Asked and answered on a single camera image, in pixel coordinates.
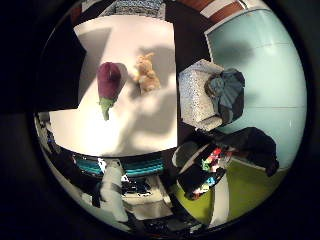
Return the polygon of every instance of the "stuffed animal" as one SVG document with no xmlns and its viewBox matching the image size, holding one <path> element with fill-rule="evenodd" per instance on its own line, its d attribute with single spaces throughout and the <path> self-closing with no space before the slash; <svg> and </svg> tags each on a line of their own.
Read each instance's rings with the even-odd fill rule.
<svg viewBox="0 0 320 240">
<path fill-rule="evenodd" d="M 135 65 L 138 70 L 138 75 L 136 75 L 133 80 L 140 84 L 141 95 L 161 88 L 159 78 L 152 69 L 151 58 L 153 56 L 154 53 L 139 56 L 137 64 Z"/>
</svg>

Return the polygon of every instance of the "desk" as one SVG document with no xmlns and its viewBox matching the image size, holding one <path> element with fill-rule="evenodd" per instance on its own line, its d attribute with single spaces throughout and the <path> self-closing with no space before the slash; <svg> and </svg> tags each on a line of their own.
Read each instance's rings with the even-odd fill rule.
<svg viewBox="0 0 320 240">
<path fill-rule="evenodd" d="M 107 16 L 74 28 L 87 50 L 79 82 L 77 109 L 50 112 L 58 145 L 81 154 L 123 157 L 177 146 L 177 89 L 174 32 L 171 23 L 141 16 Z M 140 54 L 154 52 L 162 88 L 140 96 L 131 79 Z M 125 82 L 104 121 L 98 104 L 96 71 L 111 61 L 123 64 Z"/>
</svg>

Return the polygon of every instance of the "plush toy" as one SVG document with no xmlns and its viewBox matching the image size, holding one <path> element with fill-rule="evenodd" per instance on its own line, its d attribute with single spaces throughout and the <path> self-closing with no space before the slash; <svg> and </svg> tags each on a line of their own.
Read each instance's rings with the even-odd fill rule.
<svg viewBox="0 0 320 240">
<path fill-rule="evenodd" d="M 159 78 L 152 69 L 151 58 L 154 53 L 148 53 L 147 55 L 139 56 L 137 64 L 135 67 L 138 70 L 138 75 L 136 75 L 133 80 L 140 84 L 141 94 L 145 94 L 155 89 L 161 88 Z"/>
<path fill-rule="evenodd" d="M 98 72 L 99 104 L 104 120 L 109 120 L 109 108 L 117 101 L 121 80 L 118 66 L 112 62 L 100 65 Z"/>
</svg>

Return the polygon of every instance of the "green carpet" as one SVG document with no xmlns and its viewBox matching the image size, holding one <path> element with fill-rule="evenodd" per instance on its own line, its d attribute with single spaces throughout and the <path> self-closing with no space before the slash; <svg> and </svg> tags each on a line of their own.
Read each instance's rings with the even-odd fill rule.
<svg viewBox="0 0 320 240">
<path fill-rule="evenodd" d="M 233 161 L 228 167 L 229 216 L 228 221 L 257 207 L 279 186 L 288 170 L 267 177 L 260 169 Z"/>
<path fill-rule="evenodd" d="M 184 197 L 184 191 L 177 185 L 171 188 L 172 193 L 179 200 L 180 204 L 199 222 L 209 224 L 213 211 L 214 191 L 208 191 L 198 200 L 191 201 Z"/>
</svg>

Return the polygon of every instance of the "light blue wall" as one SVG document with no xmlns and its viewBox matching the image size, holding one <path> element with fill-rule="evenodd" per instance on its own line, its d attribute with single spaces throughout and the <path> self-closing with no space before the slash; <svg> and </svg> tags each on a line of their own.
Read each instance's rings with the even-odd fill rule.
<svg viewBox="0 0 320 240">
<path fill-rule="evenodd" d="M 300 58 L 287 31 L 268 10 L 237 16 L 207 35 L 213 62 L 234 67 L 246 79 L 243 116 L 220 128 L 255 126 L 277 143 L 280 167 L 291 165 L 306 118 L 306 86 Z"/>
</svg>

